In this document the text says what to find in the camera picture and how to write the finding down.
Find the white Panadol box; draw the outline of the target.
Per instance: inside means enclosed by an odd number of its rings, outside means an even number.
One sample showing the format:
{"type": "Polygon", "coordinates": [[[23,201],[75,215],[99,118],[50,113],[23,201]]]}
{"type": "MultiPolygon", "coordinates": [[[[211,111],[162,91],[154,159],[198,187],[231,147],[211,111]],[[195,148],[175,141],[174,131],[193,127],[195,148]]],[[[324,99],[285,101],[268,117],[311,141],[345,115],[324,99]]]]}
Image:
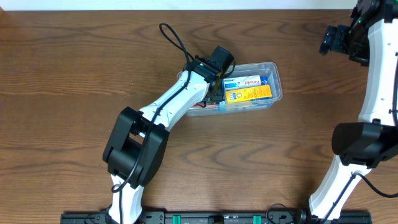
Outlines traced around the white Panadol box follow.
{"type": "Polygon", "coordinates": [[[223,79],[225,90],[237,90],[261,85],[261,77],[259,75],[223,79]]]}

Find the yellow cough syrup box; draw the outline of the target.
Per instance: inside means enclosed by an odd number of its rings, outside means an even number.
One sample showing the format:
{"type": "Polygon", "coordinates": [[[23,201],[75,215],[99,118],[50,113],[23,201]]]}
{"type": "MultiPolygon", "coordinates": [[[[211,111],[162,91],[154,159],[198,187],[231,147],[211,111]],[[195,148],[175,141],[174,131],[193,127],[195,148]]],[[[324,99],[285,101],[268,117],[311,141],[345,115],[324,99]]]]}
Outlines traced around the yellow cough syrup box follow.
{"type": "Polygon", "coordinates": [[[270,85],[261,85],[226,91],[226,99],[228,103],[239,103],[243,101],[251,101],[271,97],[272,92],[270,85]]]}

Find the blue fever patch box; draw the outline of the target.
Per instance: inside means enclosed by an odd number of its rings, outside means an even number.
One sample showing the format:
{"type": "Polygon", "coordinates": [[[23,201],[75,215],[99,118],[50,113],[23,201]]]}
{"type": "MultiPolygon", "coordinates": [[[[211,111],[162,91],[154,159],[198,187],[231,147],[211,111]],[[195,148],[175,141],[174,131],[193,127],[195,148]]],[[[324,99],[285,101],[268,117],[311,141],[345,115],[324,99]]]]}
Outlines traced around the blue fever patch box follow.
{"type": "Polygon", "coordinates": [[[262,83],[262,85],[269,85],[268,78],[267,77],[261,77],[261,83],[262,83]]]}

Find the red medicine box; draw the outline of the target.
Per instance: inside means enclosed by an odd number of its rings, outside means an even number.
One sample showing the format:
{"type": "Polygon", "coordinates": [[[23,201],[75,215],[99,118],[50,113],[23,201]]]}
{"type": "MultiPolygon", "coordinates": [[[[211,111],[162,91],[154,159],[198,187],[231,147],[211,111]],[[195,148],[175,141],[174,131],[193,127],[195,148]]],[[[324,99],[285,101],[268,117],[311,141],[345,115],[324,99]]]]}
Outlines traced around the red medicine box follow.
{"type": "Polygon", "coordinates": [[[193,108],[206,108],[209,106],[216,106],[218,105],[218,102],[215,101],[201,101],[199,103],[196,103],[193,105],[193,108]]]}

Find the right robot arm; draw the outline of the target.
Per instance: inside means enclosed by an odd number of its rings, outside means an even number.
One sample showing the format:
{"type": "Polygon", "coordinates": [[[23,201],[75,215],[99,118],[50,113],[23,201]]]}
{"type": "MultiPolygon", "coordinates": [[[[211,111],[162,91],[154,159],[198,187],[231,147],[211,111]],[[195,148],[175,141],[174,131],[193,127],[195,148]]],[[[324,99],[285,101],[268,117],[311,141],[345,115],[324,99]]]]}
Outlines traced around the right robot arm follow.
{"type": "Polygon", "coordinates": [[[343,205],[366,175],[397,155],[397,1],[359,0],[350,26],[327,28],[320,53],[348,55],[368,68],[363,106],[356,123],[340,123],[332,136],[331,166],[296,223],[371,223],[369,213],[346,213],[343,205]]]}

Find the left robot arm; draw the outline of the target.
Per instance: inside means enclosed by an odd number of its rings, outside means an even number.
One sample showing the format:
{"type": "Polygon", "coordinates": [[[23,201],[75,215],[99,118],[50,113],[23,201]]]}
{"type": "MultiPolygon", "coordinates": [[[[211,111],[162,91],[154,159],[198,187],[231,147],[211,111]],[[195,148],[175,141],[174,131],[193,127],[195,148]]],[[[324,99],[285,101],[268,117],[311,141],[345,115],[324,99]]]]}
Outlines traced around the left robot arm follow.
{"type": "Polygon", "coordinates": [[[219,88],[233,61],[231,52],[218,46],[209,58],[187,62],[177,82],[153,103],[120,112],[103,153],[113,181],[110,223],[138,220],[144,187],[160,168],[170,130],[219,88]]]}

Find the clear plastic container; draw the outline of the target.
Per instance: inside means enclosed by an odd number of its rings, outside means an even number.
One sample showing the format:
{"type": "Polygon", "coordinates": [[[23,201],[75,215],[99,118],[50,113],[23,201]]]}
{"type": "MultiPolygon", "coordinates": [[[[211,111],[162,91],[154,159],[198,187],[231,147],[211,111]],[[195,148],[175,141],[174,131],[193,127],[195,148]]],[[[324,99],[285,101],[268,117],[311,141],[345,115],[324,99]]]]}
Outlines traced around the clear plastic container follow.
{"type": "Polygon", "coordinates": [[[251,63],[230,66],[228,72],[232,72],[227,78],[245,77],[251,75],[259,75],[267,77],[271,87],[272,97],[265,100],[246,101],[241,103],[226,103],[225,92],[224,101],[216,106],[206,108],[191,107],[185,114],[187,116],[207,116],[214,114],[237,113],[242,111],[263,110],[270,108],[276,101],[282,98],[282,87],[280,83],[279,73],[276,64],[272,62],[251,63]]]}

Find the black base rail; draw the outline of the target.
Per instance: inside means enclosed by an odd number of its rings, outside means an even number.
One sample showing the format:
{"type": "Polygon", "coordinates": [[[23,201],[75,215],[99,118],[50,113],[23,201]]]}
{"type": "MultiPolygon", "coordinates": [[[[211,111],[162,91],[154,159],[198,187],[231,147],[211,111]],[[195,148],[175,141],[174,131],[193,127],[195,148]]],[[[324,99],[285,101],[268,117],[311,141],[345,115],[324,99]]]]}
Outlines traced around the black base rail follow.
{"type": "MultiPolygon", "coordinates": [[[[112,224],[116,220],[106,211],[90,213],[64,213],[61,224],[112,224]]],[[[142,212],[136,223],[141,224],[266,224],[266,223],[360,223],[371,224],[369,212],[343,212],[338,219],[321,220],[304,211],[296,213],[283,209],[267,213],[169,213],[142,212]]]]}

